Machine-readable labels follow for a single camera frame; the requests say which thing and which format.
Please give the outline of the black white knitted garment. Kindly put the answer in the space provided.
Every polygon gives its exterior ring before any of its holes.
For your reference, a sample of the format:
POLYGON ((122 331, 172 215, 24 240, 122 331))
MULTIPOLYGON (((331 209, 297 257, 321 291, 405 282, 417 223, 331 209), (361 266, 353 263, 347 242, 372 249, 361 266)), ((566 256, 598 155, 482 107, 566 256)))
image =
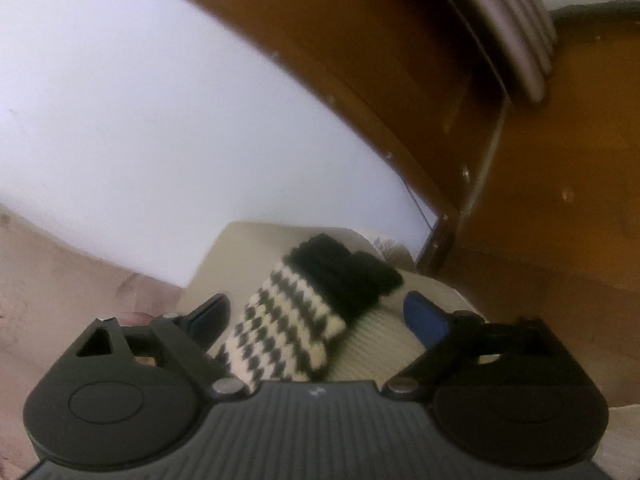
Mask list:
POLYGON ((326 234, 282 257, 247 301, 215 360, 254 391, 266 380, 320 379, 347 331, 404 284, 367 252, 326 234))

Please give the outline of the mauve ribbed cushion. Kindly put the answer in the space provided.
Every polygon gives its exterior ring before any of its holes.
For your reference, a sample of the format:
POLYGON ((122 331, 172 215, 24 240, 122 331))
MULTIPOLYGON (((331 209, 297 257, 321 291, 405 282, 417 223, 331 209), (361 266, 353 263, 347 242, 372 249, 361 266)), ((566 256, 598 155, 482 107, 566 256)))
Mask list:
POLYGON ((533 105, 548 96, 558 43, 541 0, 450 0, 488 57, 506 92, 533 105))

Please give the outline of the brown wooden bed frame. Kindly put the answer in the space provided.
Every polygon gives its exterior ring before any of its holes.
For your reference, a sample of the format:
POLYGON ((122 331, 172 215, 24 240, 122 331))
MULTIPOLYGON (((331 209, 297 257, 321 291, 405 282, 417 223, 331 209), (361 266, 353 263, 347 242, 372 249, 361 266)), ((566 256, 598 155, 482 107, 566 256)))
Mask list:
POLYGON ((639 0, 541 0, 547 99, 506 92, 450 0, 188 0, 387 156, 450 247, 639 286, 639 0))

